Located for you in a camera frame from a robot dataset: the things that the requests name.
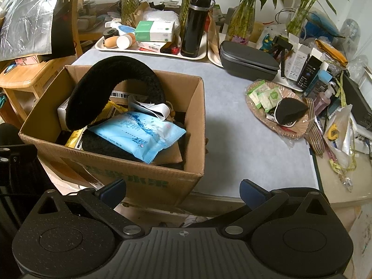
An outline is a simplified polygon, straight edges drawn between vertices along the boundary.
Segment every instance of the water bottle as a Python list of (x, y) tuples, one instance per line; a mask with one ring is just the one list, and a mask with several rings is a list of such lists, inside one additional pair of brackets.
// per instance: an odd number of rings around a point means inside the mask
[(215, 0), (190, 0), (189, 12), (183, 33), (181, 55), (197, 57), (202, 41), (208, 11), (216, 4)]

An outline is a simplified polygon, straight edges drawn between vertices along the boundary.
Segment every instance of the silver bolt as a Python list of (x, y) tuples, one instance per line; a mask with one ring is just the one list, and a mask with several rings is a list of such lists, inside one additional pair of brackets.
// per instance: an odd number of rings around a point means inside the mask
[(135, 235), (141, 232), (141, 228), (138, 225), (127, 225), (124, 227), (123, 232), (127, 235)]
[(229, 225), (226, 229), (225, 232), (230, 235), (239, 235), (243, 233), (243, 228), (237, 225)]

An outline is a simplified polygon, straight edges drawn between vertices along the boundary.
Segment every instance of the blue plastic packet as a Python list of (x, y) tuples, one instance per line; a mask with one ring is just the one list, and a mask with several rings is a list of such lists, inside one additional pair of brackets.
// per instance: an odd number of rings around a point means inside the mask
[(114, 116), (88, 129), (146, 164), (186, 133), (185, 129), (171, 122), (134, 111)]

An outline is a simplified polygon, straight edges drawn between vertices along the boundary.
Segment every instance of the yellow towel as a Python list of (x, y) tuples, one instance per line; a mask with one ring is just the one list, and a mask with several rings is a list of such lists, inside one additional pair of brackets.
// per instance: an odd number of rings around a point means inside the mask
[(339, 52), (336, 48), (333, 48), (332, 46), (330, 46), (329, 44), (321, 40), (315, 40), (315, 43), (317, 44), (317, 46), (319, 47), (321, 51), (327, 52), (331, 58), (334, 58), (336, 61), (339, 61), (342, 66), (344, 67), (347, 66), (348, 61), (346, 57), (341, 52)]

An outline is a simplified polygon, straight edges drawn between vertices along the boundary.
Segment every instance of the green and white box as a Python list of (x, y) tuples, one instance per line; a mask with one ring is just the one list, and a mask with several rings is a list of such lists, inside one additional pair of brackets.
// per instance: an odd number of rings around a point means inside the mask
[(173, 31), (174, 22), (140, 21), (134, 34), (140, 42), (171, 42)]

